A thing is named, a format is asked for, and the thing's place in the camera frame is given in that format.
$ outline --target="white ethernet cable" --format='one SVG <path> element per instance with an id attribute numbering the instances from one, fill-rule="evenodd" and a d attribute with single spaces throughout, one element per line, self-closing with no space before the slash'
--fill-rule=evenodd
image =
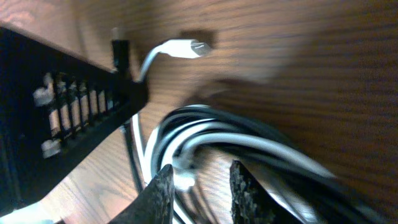
<path id="1" fill-rule="evenodd" d="M 168 40 L 149 52 L 144 60 L 144 63 L 142 64 L 138 81 L 143 82 L 145 80 L 149 66 L 155 59 L 156 55 L 159 53 L 168 54 L 172 57 L 197 58 L 205 56 L 210 52 L 211 48 L 206 43 L 198 42 L 197 40 Z M 136 142 L 141 171 L 143 173 L 145 183 L 148 184 L 152 177 L 148 176 L 148 172 L 150 175 L 150 161 L 145 161 L 144 159 L 144 143 L 141 133 L 141 124 L 139 122 L 139 112 L 132 117 L 132 129 L 134 132 L 134 140 Z M 174 210 L 186 224 L 194 223 L 189 216 L 184 214 L 183 210 L 180 208 L 179 203 L 177 203 L 176 201 L 174 201 Z M 173 218 L 173 223 L 179 223 L 179 221 Z"/>

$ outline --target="black cable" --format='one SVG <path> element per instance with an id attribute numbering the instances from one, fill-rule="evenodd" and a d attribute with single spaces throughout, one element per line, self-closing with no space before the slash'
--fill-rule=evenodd
<path id="1" fill-rule="evenodd" d="M 144 190 L 143 188 L 143 183 L 141 181 L 141 178 L 139 177 L 138 173 L 138 168 L 136 165 L 136 161 L 134 159 L 134 152 L 133 152 L 133 146 L 132 146 L 132 136 L 131 136 L 131 125 L 130 121 L 125 122 L 121 127 L 121 131 L 123 132 L 124 135 L 124 140 L 126 142 L 126 147 L 127 147 L 127 152 L 129 154 L 129 161 L 130 161 L 130 168 L 131 168 L 131 173 L 132 173 L 132 179 L 134 182 L 134 185 L 136 186 L 136 190 L 139 192 L 142 192 Z"/>

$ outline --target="cable bundle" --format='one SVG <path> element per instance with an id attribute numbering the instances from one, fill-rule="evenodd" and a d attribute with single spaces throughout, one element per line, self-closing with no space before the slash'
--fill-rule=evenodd
<path id="1" fill-rule="evenodd" d="M 146 182 L 164 165 L 172 164 L 176 188 L 189 189 L 195 184 L 193 152 L 204 144 L 212 144 L 236 156 L 262 162 L 278 179 L 312 205 L 318 215 L 317 222 L 383 221 L 357 195 L 347 196 L 350 190 L 338 185 L 331 172 L 301 153 L 278 130 L 259 121 L 203 105 L 187 106 L 171 112 L 152 132 L 144 156 Z M 305 218 L 288 198 L 285 200 L 302 223 L 313 221 Z M 174 208 L 185 223 L 193 223 L 186 215 L 182 202 L 176 201 Z"/>

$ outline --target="cable plug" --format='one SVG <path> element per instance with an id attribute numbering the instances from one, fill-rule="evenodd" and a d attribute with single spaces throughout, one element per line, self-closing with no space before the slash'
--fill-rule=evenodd
<path id="1" fill-rule="evenodd" d="M 161 45 L 160 52 L 172 57 L 198 58 L 211 52 L 211 47 L 197 40 L 172 39 Z"/>

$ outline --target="wooden desk surface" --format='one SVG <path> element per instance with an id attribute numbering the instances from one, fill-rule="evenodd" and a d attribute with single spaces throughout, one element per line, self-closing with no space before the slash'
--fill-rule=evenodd
<path id="1" fill-rule="evenodd" d="M 127 29 L 138 60 L 165 39 L 211 41 L 215 50 L 205 58 L 157 58 L 142 112 L 146 137 L 187 103 L 257 118 L 398 220 L 398 2 L 8 0 L 0 6 L 1 20 L 109 68 L 113 27 Z M 216 158 L 201 175 L 208 194 L 214 182 L 228 189 L 224 169 L 231 159 Z M 116 131 L 42 202 L 67 223 L 106 223 L 135 197 Z M 229 209 L 228 193 L 222 199 L 217 206 Z M 221 222 L 229 221 L 226 212 Z"/>

